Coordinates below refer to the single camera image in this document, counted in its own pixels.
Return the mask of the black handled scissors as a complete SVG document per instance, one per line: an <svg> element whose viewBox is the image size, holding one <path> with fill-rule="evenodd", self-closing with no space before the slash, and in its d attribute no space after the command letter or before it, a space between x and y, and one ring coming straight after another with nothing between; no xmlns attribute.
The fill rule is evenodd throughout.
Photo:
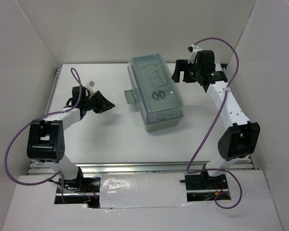
<svg viewBox="0 0 289 231"><path fill-rule="evenodd" d="M164 99L166 97L166 94L162 90L155 90L152 92L152 98L154 100Z"/></svg>

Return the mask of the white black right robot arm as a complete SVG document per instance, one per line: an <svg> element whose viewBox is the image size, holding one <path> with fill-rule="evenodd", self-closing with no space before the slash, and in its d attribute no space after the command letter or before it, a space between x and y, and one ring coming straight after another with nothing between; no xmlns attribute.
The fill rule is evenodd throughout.
<svg viewBox="0 0 289 231"><path fill-rule="evenodd" d="M244 114L234 98L229 81L223 71L217 71L214 52L200 47L189 47L191 56L187 60L177 60L172 80L180 81L183 73L185 83L197 82L221 109L220 116L225 132L218 141L218 153L203 166L197 184L205 189L222 188L225 170L238 159L254 153L260 126Z"/></svg>

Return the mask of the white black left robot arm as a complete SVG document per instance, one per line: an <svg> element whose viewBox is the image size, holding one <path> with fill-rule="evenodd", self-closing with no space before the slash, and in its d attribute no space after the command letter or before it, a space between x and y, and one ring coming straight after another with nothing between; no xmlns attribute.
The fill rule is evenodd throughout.
<svg viewBox="0 0 289 231"><path fill-rule="evenodd" d="M101 114L114 108L100 91L89 87L73 87L72 97L67 101L68 112L56 114L30 123L27 143L27 156L38 163L63 175L61 182L75 192L85 188L85 179L80 167L73 164L65 155L64 131L84 118L88 111Z"/></svg>

